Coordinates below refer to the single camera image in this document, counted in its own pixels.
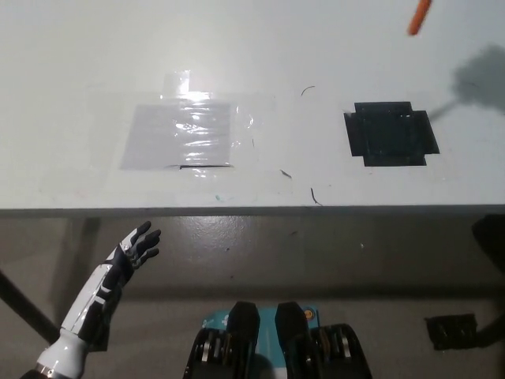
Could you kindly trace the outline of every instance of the orange object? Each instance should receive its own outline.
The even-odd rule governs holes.
[[[432,4],[432,0],[420,0],[419,4],[417,5],[416,13],[412,17],[412,21],[410,22],[409,29],[407,32],[411,36],[415,36],[418,32],[419,29],[421,29],[421,26],[423,25],[423,22],[425,21],[426,15],[428,14],[429,7]]]

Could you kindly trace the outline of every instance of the clear plastic sheet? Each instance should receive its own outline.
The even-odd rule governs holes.
[[[135,109],[122,168],[250,166],[257,97],[189,91],[189,71],[167,75],[159,100]]]

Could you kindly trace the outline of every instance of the white table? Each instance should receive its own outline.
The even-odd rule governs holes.
[[[434,1],[421,34],[408,37],[416,6],[2,2],[0,213],[503,211],[505,2]],[[253,159],[197,174],[122,169],[135,106],[184,69],[192,90],[273,99],[271,121],[253,131]],[[425,167],[364,167],[342,114],[373,101],[427,111],[440,154]]]

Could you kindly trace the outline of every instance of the concrete floor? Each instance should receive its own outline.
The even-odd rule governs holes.
[[[153,219],[162,253],[128,284],[109,351],[86,378],[182,376],[201,320],[237,299],[320,308],[353,326],[375,379],[503,378],[502,344],[435,352],[424,317],[501,310],[502,274],[470,233],[477,217],[306,216]],[[0,220],[0,268],[60,321],[95,265],[143,219]],[[0,302],[0,376],[33,367],[42,341]]]

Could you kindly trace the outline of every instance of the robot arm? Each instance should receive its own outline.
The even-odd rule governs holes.
[[[79,379],[88,352],[107,345],[110,320],[121,299],[122,288],[145,261],[156,256],[161,231],[145,235],[151,223],[132,231],[99,265],[83,286],[60,329],[60,338],[37,360],[30,377]]]

